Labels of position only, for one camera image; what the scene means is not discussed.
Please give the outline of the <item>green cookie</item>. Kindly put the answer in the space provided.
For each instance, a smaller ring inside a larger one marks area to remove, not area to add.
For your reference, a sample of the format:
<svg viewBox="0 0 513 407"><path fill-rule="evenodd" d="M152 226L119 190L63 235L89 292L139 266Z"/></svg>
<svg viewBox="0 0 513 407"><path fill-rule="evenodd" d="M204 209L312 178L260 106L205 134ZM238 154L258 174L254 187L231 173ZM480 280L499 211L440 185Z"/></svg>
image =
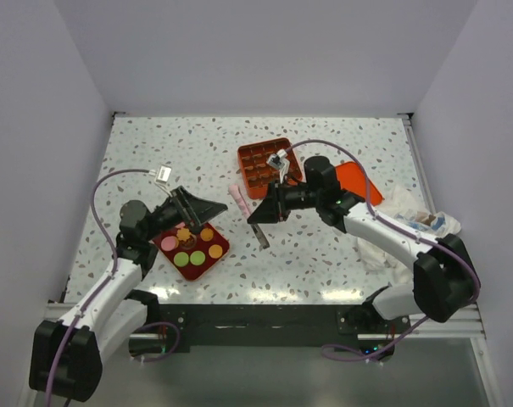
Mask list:
<svg viewBox="0 0 513 407"><path fill-rule="evenodd" d="M190 262L190 256L186 252L179 252L175 254L173 258L173 263L176 267L182 268L189 264Z"/></svg>
<svg viewBox="0 0 513 407"><path fill-rule="evenodd" d="M194 251L190 254L190 262L192 265L200 266L205 262L205 254L202 251Z"/></svg>

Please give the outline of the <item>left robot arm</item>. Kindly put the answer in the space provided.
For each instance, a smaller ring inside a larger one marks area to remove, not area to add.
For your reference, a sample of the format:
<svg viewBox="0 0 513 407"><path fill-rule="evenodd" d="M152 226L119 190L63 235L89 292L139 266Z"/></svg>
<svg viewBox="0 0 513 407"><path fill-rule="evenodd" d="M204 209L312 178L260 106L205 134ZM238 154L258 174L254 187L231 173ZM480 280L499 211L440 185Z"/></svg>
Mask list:
<svg viewBox="0 0 513 407"><path fill-rule="evenodd" d="M109 356L136 329L152 332L160 323L156 295L137 289L158 254L153 239L179 224L193 234L228 209L175 188L155 209L131 200L120 209L113 256L89 292L56 321L42 321L31 353L31 389L87 401L96 391Z"/></svg>

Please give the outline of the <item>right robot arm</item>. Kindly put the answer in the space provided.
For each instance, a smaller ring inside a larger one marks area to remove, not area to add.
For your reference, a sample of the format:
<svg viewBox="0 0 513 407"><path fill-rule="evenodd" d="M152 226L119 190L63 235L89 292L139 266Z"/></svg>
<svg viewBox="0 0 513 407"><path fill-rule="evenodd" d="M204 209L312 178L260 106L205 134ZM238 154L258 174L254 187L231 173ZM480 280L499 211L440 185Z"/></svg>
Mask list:
<svg viewBox="0 0 513 407"><path fill-rule="evenodd" d="M455 234L435 237L379 215L361 196L341 187L329 159L314 156L304 163L305 181L273 181L250 224L276 224L294 210L314 209L320 219L342 233L359 237L392 255L413 274L410 283L382 287L358 315L365 328L383 332L393 319L423 314L444 323L476 301L480 281L463 241Z"/></svg>

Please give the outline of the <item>pink cookie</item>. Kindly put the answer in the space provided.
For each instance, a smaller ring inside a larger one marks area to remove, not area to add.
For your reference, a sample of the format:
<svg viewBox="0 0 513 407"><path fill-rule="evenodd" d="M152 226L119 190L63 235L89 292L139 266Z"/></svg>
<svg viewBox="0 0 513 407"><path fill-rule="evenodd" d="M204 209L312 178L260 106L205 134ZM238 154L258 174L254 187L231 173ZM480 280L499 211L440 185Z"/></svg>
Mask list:
<svg viewBox="0 0 513 407"><path fill-rule="evenodd" d="M160 242L160 248L165 252L170 252L178 248L178 239L174 236L166 236Z"/></svg>

